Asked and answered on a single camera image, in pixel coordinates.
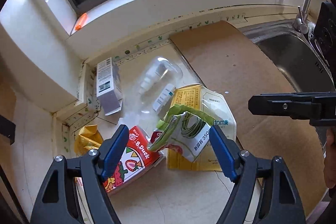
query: faucet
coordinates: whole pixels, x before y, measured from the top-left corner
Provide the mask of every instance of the faucet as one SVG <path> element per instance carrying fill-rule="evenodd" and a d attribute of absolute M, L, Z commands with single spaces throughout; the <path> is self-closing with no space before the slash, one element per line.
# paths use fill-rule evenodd
<path fill-rule="evenodd" d="M 293 22 L 294 29 L 303 34 L 308 34 L 309 32 L 309 27 L 307 23 L 307 18 L 308 18 L 307 12 L 308 12 L 309 4 L 310 4 L 310 0 L 304 0 L 302 8 L 301 6 L 298 6 L 299 13 L 296 15 L 296 18 Z"/>

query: brown cardboard sheet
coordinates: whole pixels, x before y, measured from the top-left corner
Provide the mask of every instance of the brown cardboard sheet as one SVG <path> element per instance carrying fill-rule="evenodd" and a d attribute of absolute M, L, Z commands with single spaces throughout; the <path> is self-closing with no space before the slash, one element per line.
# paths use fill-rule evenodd
<path fill-rule="evenodd" d="M 206 87 L 224 95 L 236 119 L 237 137 L 244 149 L 256 157 L 284 158 L 307 216 L 326 190 L 324 158 L 315 129 L 308 121 L 254 116 L 248 110 L 251 96 L 294 92 L 290 83 L 253 42 L 227 22 L 177 33 L 170 38 Z"/>

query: hand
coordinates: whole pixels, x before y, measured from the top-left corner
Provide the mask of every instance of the hand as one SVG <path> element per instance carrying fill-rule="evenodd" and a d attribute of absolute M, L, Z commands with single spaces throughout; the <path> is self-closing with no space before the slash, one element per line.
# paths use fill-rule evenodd
<path fill-rule="evenodd" d="M 329 189 L 336 185 L 336 144 L 335 135 L 331 128 L 327 130 L 327 143 L 325 145 L 324 181 Z"/>

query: screw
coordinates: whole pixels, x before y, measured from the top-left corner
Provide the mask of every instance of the screw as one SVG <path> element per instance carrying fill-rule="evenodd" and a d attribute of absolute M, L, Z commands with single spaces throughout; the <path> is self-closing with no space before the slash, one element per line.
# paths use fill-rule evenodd
<path fill-rule="evenodd" d="M 58 155 L 58 156 L 55 157 L 55 161 L 56 162 L 60 162 L 62 160 L 63 160 L 63 156 L 62 155 Z"/>
<path fill-rule="evenodd" d="M 282 158 L 280 156 L 275 156 L 274 158 L 276 162 L 282 162 Z"/>
<path fill-rule="evenodd" d="M 90 156 L 95 156 L 97 154 L 98 154 L 98 150 L 97 149 L 91 149 L 91 150 L 89 150 L 89 155 Z"/>
<path fill-rule="evenodd" d="M 243 157 L 248 157 L 250 155 L 250 152 L 247 151 L 247 150 L 242 150 L 240 151 L 240 154 L 243 156 Z"/>

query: crack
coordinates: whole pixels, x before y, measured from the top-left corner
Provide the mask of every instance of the crack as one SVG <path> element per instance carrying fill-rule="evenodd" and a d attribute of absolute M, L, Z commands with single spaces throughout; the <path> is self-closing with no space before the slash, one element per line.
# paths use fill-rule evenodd
<path fill-rule="evenodd" d="M 224 185 L 224 187 L 226 188 L 226 190 L 228 191 L 228 193 L 229 194 L 231 194 L 230 193 L 230 191 L 229 191 L 229 189 L 226 187 L 226 185 L 224 184 L 224 182 L 219 178 L 219 175 L 218 175 L 218 173 L 215 171 L 215 173 L 216 173 L 216 175 L 217 175 L 217 177 L 218 177 L 218 179 L 220 180 L 220 182 Z"/>
<path fill-rule="evenodd" d="M 165 213 L 163 212 L 163 210 L 162 210 L 162 206 L 161 206 L 161 204 L 160 204 L 160 201 L 159 201 L 159 199 L 158 199 L 158 197 L 154 194 L 154 196 L 156 197 L 156 200 L 157 200 L 157 202 L 159 203 L 159 206 L 160 206 L 160 208 L 161 208 L 161 212 L 162 212 L 162 214 L 163 214 L 163 223 L 166 223 L 166 220 L 165 220 Z"/>

